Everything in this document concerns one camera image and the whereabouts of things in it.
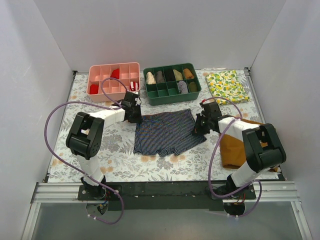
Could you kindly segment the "navy striped underwear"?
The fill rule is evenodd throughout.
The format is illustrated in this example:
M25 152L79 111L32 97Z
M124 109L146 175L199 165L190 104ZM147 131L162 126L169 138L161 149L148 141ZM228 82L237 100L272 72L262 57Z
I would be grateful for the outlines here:
M207 140L202 134L193 134L195 123L191 109L143 115L136 124L133 152L178 156Z

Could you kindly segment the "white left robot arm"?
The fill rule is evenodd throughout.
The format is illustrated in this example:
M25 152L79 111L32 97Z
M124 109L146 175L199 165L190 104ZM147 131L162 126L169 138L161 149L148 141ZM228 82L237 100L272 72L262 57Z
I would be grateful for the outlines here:
M97 154L102 145L104 129L119 122L140 123L141 99L138 92L126 92L124 99L109 109L93 113L78 112L66 138L66 146L76 156L84 172L81 182L95 200L106 196L105 175Z

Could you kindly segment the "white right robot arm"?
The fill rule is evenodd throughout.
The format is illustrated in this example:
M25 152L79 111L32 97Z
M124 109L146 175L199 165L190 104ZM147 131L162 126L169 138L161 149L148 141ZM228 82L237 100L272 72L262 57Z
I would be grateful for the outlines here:
M205 135L210 131L220 134L216 143L208 169L208 189L218 199L228 197L237 199L245 192L263 172L272 169L287 160L284 147L275 127L270 123L253 124L231 115L223 115L219 104L215 101L200 103L202 112L196 115L195 135ZM219 142L227 135L241 141L244 145L245 162L240 168L227 177L225 185L213 189L211 181L212 162Z

